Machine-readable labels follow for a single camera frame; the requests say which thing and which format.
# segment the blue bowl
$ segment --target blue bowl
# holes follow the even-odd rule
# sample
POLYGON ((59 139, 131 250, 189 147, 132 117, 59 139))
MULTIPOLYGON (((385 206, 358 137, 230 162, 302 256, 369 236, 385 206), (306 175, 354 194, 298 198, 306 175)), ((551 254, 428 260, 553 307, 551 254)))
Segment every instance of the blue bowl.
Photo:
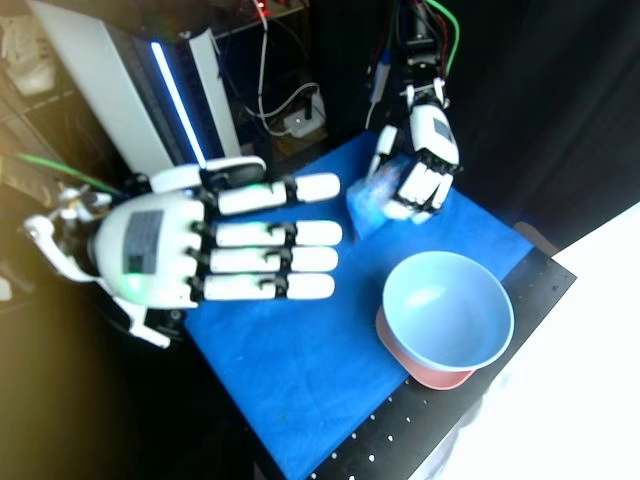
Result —
POLYGON ((476 370, 494 362, 513 336, 513 307, 482 265, 450 252, 425 252, 393 269, 382 294, 398 346, 435 370, 476 370))

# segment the white power adapter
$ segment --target white power adapter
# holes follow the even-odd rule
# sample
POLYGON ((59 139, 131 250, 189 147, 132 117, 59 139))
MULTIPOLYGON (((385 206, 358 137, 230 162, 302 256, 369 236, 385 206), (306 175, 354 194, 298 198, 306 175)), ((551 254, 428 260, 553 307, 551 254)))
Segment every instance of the white power adapter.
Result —
POLYGON ((325 122, 324 102, 320 92, 311 96, 311 118, 304 118, 304 108, 284 119, 284 128, 292 137, 301 138, 317 130, 325 122))

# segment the white light strip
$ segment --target white light strip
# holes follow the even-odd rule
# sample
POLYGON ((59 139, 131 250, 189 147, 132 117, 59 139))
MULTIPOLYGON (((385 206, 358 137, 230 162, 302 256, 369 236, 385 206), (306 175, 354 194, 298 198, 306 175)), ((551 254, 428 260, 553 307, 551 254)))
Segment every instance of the white light strip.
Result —
POLYGON ((206 168, 207 162, 204 159, 204 154, 202 153, 202 149, 200 148, 200 144, 198 143, 196 132, 193 130, 193 126, 191 125, 191 121, 189 120, 189 115, 187 115, 187 111, 185 110, 184 104, 182 103, 182 98, 180 98, 180 92, 178 92, 176 82, 173 80, 173 75, 171 75, 171 70, 169 69, 169 64, 167 63, 167 59, 164 56, 162 47, 158 42, 151 42, 151 50, 153 51, 153 55, 156 57, 156 62, 158 63, 158 67, 160 67, 160 73, 162 73, 164 83, 169 89, 169 95, 171 95, 173 105, 176 107, 176 112, 178 112, 178 117, 180 117, 182 128, 184 128, 184 131, 187 134, 187 138, 189 139, 189 143, 191 144, 193 153, 196 156, 196 160, 198 160, 200 168, 206 168))

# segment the white robotic hand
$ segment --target white robotic hand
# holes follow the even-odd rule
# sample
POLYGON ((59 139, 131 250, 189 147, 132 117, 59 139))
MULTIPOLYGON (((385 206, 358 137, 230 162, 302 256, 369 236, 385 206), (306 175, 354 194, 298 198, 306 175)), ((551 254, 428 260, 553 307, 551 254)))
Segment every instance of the white robotic hand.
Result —
MULTIPOLYGON (((340 191, 332 173, 247 185, 262 179, 264 171, 257 157, 211 160, 206 170, 183 165, 148 179, 150 192, 120 203, 103 218, 91 217, 91 206, 81 200, 84 192, 74 191, 76 197, 61 211, 67 222, 98 224, 86 239, 91 265, 57 245, 51 216, 31 217, 24 226, 61 274, 100 284, 131 318, 131 334, 167 347, 169 337, 145 324, 148 309, 183 310, 208 300, 317 299, 333 293, 328 272, 338 264, 331 248, 342 239, 337 223, 217 223, 255 210, 329 199, 340 191), (245 186, 224 189, 221 184, 245 186)), ((73 194, 67 191, 66 196, 73 194)))
MULTIPOLYGON (((453 175, 460 168, 458 146, 442 110, 448 102, 437 80, 434 86, 440 85, 440 88, 435 88, 436 96, 429 95, 426 103, 420 103, 420 97, 416 96, 411 85, 405 92, 413 144, 406 153, 413 156, 415 163, 400 179, 395 193, 383 208, 389 218, 411 218, 415 223, 428 220, 442 208, 451 189, 453 175)), ((394 126, 383 128, 369 167, 369 176, 401 152, 401 135, 402 132, 394 126)))

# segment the robotic arm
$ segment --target robotic arm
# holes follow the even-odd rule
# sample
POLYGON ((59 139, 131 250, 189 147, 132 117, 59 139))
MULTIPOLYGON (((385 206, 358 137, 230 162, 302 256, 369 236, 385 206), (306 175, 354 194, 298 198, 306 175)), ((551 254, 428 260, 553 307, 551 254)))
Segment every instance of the robotic arm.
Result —
MULTIPOLYGON (((395 58, 401 71, 406 104, 396 125, 386 125, 378 139, 376 152, 369 167, 369 177, 399 153, 407 153, 414 162, 383 210, 387 217, 422 223, 438 213, 449 193, 453 176, 460 170, 458 146, 444 110, 449 106, 443 79, 445 65, 439 49, 441 39, 435 32, 437 22, 427 15, 427 6, 408 0, 411 8, 405 13, 405 24, 412 33, 401 38, 395 58)), ((386 75, 376 75, 383 86, 376 83, 376 91, 384 89, 386 75)))
POLYGON ((333 293, 328 272, 338 263, 331 248, 342 238, 337 223, 216 224, 340 191, 331 173, 254 183, 264 172, 257 157, 211 160, 206 169, 183 165, 148 181, 139 178, 147 193, 119 204, 108 194, 67 189, 60 209, 30 217, 24 227, 59 273, 75 282, 97 282, 129 315, 132 335, 167 347, 169 337, 145 324, 148 309, 333 293), (78 242, 87 251, 65 251, 56 224, 62 233, 90 226, 91 233, 78 242))

